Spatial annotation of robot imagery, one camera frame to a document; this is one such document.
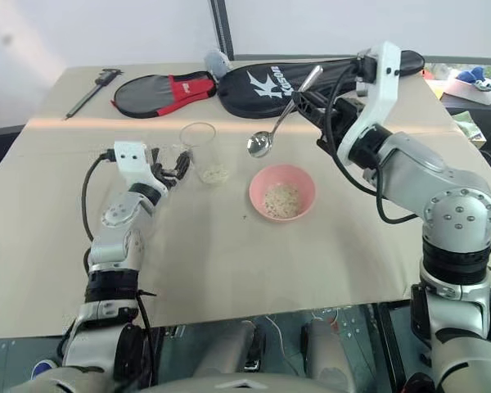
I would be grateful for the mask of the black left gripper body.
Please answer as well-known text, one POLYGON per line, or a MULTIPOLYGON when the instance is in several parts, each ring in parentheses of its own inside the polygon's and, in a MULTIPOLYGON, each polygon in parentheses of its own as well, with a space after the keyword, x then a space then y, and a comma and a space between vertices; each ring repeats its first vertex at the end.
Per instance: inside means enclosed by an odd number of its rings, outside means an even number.
POLYGON ((177 184, 178 170, 176 168, 165 169, 162 164, 154 163, 151 165, 151 173, 155 179, 161 182, 168 190, 175 187, 177 184))

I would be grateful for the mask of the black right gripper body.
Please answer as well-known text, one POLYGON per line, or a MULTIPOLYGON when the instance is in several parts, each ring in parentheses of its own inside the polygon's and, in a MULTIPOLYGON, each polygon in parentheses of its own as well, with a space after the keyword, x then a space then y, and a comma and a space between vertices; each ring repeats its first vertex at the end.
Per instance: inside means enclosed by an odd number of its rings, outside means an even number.
MULTIPOLYGON (((333 136, 333 144, 335 148, 340 146, 340 143, 347 134, 349 128, 358 119, 365 104, 356 98, 338 98, 333 104, 331 111, 331 131, 333 136)), ((324 150, 325 153, 331 154, 331 149, 327 143, 326 126, 325 126, 325 111, 322 111, 318 127, 320 128, 322 135, 317 140, 317 145, 324 150)))

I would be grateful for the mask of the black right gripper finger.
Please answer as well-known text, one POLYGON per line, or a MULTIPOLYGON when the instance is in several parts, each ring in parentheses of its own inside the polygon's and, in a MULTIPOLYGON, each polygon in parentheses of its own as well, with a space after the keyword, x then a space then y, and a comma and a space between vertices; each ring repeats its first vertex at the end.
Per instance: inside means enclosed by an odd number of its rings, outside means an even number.
POLYGON ((326 108, 301 108, 300 97, 295 97, 293 99, 295 104, 295 109, 297 112, 302 115, 307 121, 309 121, 313 125, 323 125, 325 118, 325 109, 326 108))
POLYGON ((320 92, 307 91, 300 93, 300 104, 301 108, 327 108, 329 106, 333 107, 335 101, 330 101, 328 97, 321 94, 320 92))

